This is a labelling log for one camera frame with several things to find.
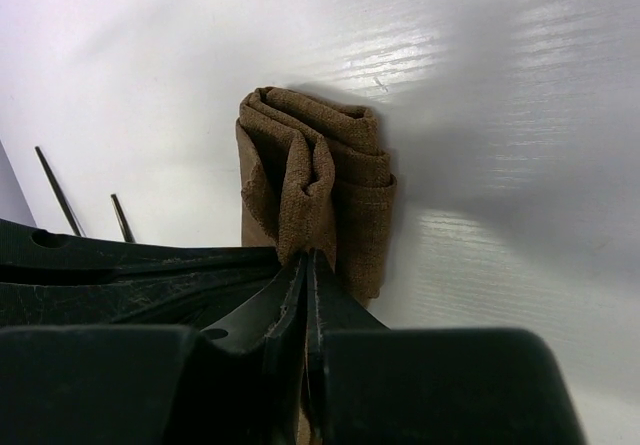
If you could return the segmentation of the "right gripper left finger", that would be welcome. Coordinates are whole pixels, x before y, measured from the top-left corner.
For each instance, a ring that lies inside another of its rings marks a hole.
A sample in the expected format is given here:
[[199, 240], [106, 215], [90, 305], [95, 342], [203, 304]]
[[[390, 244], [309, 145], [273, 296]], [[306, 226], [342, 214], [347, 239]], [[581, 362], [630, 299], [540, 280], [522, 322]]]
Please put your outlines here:
[[5, 444], [292, 444], [303, 363], [298, 256], [204, 328], [12, 327], [1, 334]]

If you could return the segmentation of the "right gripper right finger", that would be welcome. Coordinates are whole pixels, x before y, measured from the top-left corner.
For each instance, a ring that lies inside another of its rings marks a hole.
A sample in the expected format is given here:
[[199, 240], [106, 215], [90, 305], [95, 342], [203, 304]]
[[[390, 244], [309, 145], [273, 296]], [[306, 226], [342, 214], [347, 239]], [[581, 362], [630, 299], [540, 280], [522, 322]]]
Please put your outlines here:
[[556, 359], [517, 328], [393, 330], [308, 257], [306, 407], [324, 444], [581, 444]]

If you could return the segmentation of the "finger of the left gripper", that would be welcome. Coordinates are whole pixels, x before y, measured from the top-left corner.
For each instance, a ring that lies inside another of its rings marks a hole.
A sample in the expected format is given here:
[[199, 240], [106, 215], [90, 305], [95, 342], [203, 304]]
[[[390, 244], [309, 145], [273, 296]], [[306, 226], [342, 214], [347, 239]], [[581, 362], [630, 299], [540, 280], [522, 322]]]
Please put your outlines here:
[[278, 266], [222, 269], [114, 284], [1, 285], [1, 326], [206, 326], [256, 294]]
[[268, 247], [175, 248], [54, 234], [1, 221], [3, 280], [126, 280], [199, 271], [280, 268]]

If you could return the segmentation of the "black spoon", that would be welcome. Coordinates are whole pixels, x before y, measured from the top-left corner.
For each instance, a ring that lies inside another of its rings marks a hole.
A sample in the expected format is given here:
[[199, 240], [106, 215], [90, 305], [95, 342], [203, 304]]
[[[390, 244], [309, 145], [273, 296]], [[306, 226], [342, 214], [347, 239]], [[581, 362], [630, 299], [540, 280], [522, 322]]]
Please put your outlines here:
[[65, 219], [67, 220], [73, 234], [75, 236], [79, 236], [79, 237], [84, 237], [85, 233], [84, 230], [82, 229], [81, 225], [79, 224], [74, 211], [72, 210], [69, 201], [66, 198], [66, 195], [64, 194], [64, 191], [59, 183], [59, 181], [57, 180], [54, 171], [52, 170], [49, 162], [47, 161], [42, 149], [40, 146], [35, 146], [34, 147], [35, 153], [38, 157], [38, 160], [43, 168], [43, 171], [45, 173], [45, 176], [49, 182], [49, 185], [52, 189], [52, 192], [56, 198], [56, 201], [58, 203], [58, 205], [60, 206], [62, 213], [65, 217]]

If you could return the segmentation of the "brown cloth napkin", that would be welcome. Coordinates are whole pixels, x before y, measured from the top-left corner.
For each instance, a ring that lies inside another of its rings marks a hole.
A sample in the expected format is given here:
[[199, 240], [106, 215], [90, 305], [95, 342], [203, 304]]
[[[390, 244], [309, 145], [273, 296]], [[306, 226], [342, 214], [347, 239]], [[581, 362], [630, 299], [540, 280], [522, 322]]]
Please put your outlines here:
[[378, 120], [364, 106], [258, 88], [235, 125], [245, 246], [272, 246], [281, 263], [322, 251], [362, 305], [379, 295], [397, 180]]

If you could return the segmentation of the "black fork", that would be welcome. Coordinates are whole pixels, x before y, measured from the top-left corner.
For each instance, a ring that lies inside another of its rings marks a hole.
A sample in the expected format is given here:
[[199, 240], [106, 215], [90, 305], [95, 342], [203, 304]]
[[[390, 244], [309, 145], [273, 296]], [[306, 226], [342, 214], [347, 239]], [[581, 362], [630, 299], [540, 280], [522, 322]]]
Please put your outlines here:
[[121, 203], [117, 197], [116, 194], [111, 194], [110, 195], [111, 198], [111, 202], [114, 208], [114, 212], [118, 221], [118, 225], [120, 227], [120, 231], [123, 237], [123, 240], [126, 243], [135, 243], [136, 240], [134, 238], [133, 232], [131, 230], [131, 227], [129, 225], [129, 222], [126, 218], [126, 215], [124, 213], [124, 210], [121, 206]]

